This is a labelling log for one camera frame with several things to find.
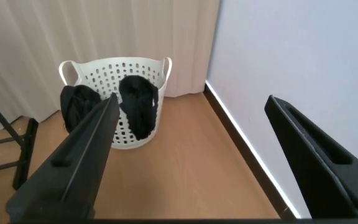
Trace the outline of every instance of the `white wall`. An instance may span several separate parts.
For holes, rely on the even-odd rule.
[[[358,0],[223,0],[220,10],[208,83],[308,217],[264,104],[289,101],[358,157]]]

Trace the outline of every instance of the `curtain fold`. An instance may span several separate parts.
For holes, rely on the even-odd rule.
[[[64,60],[171,57],[166,95],[201,92],[218,8],[219,0],[0,0],[0,111],[41,122],[59,110]]]

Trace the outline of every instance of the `dark brown baseboard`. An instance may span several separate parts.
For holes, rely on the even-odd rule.
[[[270,203],[272,203],[274,209],[277,211],[280,218],[282,220],[288,221],[295,220],[296,218],[293,215],[292,211],[288,208],[284,200],[281,198],[281,195],[274,187],[272,181],[269,179],[263,168],[260,166],[257,159],[249,149],[249,146],[243,140],[234,125],[231,123],[229,117],[224,112],[223,108],[221,107],[221,105],[219,104],[219,102],[212,94],[211,90],[208,88],[207,85],[205,85],[204,95],[209,101],[212,109],[215,111],[218,118],[221,120],[227,133],[229,133],[231,139],[233,140],[234,144],[238,148],[246,163],[248,164],[249,168],[256,177],[258,183],[262,187],[263,191],[270,200]]]

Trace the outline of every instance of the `brown floor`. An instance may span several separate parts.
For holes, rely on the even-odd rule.
[[[24,132],[26,124],[14,127]],[[60,112],[40,124],[30,174],[66,136]],[[18,155],[14,142],[0,145],[0,163]],[[0,223],[13,175],[0,171]],[[94,208],[96,218],[278,218],[202,94],[166,98],[151,142],[111,150]]]

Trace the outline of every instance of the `perforated basket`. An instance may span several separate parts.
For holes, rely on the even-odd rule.
[[[164,74],[166,60],[168,60],[168,70],[167,74]],[[160,123],[164,92],[172,69],[172,60],[170,58],[164,58],[161,61],[140,57],[105,58],[88,63],[76,63],[71,60],[64,61],[59,65],[59,74],[65,85],[67,85],[67,81],[63,73],[63,66],[67,62],[71,62],[78,74],[78,79],[74,85],[86,85],[92,88],[100,94],[102,100],[108,98],[111,93],[115,93],[118,97],[118,102],[122,103],[118,86],[119,82],[128,75],[140,75],[153,83],[158,88],[155,129],[147,138],[140,141],[136,140],[129,129],[126,114],[120,109],[119,121],[111,147],[115,149],[133,149],[144,145],[154,137]]]

